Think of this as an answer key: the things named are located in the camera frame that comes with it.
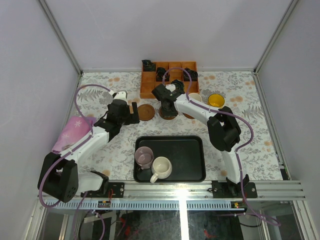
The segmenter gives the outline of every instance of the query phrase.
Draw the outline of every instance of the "white cup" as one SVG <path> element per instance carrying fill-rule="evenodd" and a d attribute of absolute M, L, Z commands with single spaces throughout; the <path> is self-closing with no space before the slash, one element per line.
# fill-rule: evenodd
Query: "white cup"
<path fill-rule="evenodd" d="M 198 93 L 192 92 L 192 93 L 189 93 L 188 96 L 189 98 L 202 102 L 202 97 Z"/>
<path fill-rule="evenodd" d="M 152 177 L 150 183 L 154 184 L 157 179 L 166 179 L 172 172 L 172 164 L 168 158 L 164 156 L 157 157 L 152 163 Z"/>

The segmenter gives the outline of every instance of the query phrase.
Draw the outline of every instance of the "purple mug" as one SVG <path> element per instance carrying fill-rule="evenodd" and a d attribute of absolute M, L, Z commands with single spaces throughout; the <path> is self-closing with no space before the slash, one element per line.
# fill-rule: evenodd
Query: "purple mug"
<path fill-rule="evenodd" d="M 142 146 L 135 151 L 134 159 L 141 169 L 149 169 L 154 160 L 154 153 L 149 147 Z"/>

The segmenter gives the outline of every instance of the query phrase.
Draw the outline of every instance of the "floral tablecloth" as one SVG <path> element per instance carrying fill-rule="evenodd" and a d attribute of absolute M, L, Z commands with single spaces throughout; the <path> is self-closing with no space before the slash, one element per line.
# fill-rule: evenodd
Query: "floral tablecloth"
<path fill-rule="evenodd" d="M 79 163 L 81 172 L 96 170 L 111 180 L 134 180 L 135 142 L 140 136 L 196 135 L 203 141 L 206 180 L 223 180 L 227 174 L 220 151 L 209 140 L 207 126 L 196 119 L 188 119 L 182 113 L 173 120 L 159 116 L 160 102 L 156 99 L 140 99 L 140 72 L 84 73 L 81 86 L 99 84 L 115 92 L 126 90 L 128 102 L 137 105 L 150 104 L 155 116 L 150 121 L 123 126 L 120 133 L 92 157 Z M 253 127 L 253 142 L 240 151 L 243 168 L 251 180 L 282 180 L 278 160 L 271 141 L 264 112 L 257 94 L 254 79 L 249 71 L 199 72 L 200 95 L 204 103 L 211 94 L 225 98 L 225 106 L 233 113 L 245 118 Z M 77 96 L 77 102 L 85 116 L 101 117 L 112 97 L 102 88 L 86 87 Z M 72 109 L 71 115 L 78 116 Z M 250 138 L 248 127 L 239 122 L 242 130 L 241 142 Z"/>

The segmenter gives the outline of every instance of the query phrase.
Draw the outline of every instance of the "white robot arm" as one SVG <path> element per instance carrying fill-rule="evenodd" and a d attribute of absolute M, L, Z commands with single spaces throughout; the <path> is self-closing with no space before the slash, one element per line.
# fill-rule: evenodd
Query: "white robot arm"
<path fill-rule="evenodd" d="M 55 161 L 70 153 L 50 172 L 44 182 L 43 192 L 64 203 L 70 201 L 76 194 L 86 191 L 94 191 L 98 195 L 106 194 L 109 187 L 108 177 L 96 171 L 80 173 L 79 166 L 84 159 L 87 159 L 111 141 L 120 132 L 123 125 L 139 123 L 137 103 L 132 103 L 133 113 L 130 113 L 125 91 L 115 93 L 112 96 L 113 101 L 108 105 L 106 118 L 100 118 L 94 124 L 92 132 L 90 131 L 74 145 L 59 154 L 50 152 L 44 158 L 38 188 L 45 173 Z"/>
<path fill-rule="evenodd" d="M 239 186 L 241 177 L 235 149 L 240 141 L 240 127 L 234 117 L 210 111 L 216 110 L 232 114 L 231 109 L 226 106 L 218 109 L 192 99 L 195 105 L 187 99 L 183 91 L 184 86 L 180 81 L 175 80 L 172 83 L 167 86 L 160 84 L 152 91 L 156 99 L 161 102 L 163 117 L 175 117 L 178 112 L 181 112 L 207 125 L 212 145 L 221 151 L 227 171 L 227 182 Z"/>
<path fill-rule="evenodd" d="M 208 107 L 208 105 L 205 105 L 204 103 L 197 101 L 193 99 L 192 101 L 196 102 L 199 105 L 203 105 L 204 107 Z M 203 124 L 207 125 L 207 122 L 209 118 L 214 117 L 216 113 L 210 112 L 208 110 L 204 110 L 191 102 L 188 101 L 186 94 L 180 95 L 176 101 L 174 102 L 174 107 L 178 112 L 188 114 L 191 117 L 199 120 Z M 219 110 L 217 107 L 211 106 L 210 109 L 213 110 Z M 239 164 L 237 162 L 235 149 L 238 147 L 238 143 L 236 143 L 232 148 L 231 151 L 221 151 L 222 158 L 225 164 L 226 172 L 227 172 L 227 178 L 237 184 L 240 182 L 240 171 L 239 171 Z"/>

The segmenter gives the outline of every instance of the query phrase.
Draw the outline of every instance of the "black tray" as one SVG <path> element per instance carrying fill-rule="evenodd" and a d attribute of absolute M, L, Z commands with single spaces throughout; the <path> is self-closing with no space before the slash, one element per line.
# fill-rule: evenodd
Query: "black tray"
<path fill-rule="evenodd" d="M 140 147 L 152 149 L 154 159 L 166 157 L 172 163 L 172 173 L 161 182 L 202 182 L 206 178 L 206 166 L 202 140 L 198 136 L 141 136 L 135 142 Z M 151 168 L 141 170 L 134 161 L 133 178 L 138 183 L 149 183 L 153 175 Z"/>

